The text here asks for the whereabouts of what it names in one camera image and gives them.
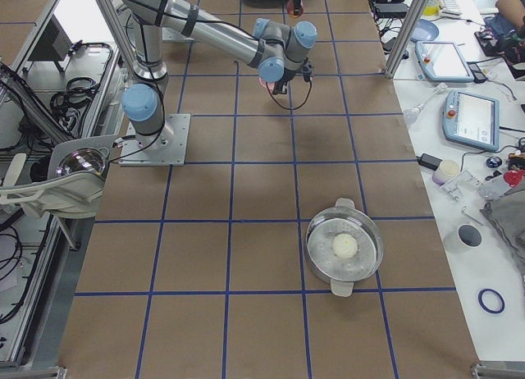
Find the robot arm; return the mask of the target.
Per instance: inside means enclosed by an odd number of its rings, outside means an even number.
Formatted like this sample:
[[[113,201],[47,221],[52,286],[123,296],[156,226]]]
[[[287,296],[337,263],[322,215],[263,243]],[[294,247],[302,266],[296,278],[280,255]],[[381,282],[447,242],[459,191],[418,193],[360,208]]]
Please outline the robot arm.
[[[317,28],[309,21],[293,26],[265,18],[253,31],[223,21],[187,0],[122,0],[135,19],[133,70],[144,83],[167,77],[162,59],[162,29],[208,43],[258,72],[259,80],[273,97],[286,94],[288,83],[301,75],[312,82],[309,51],[317,40]]]

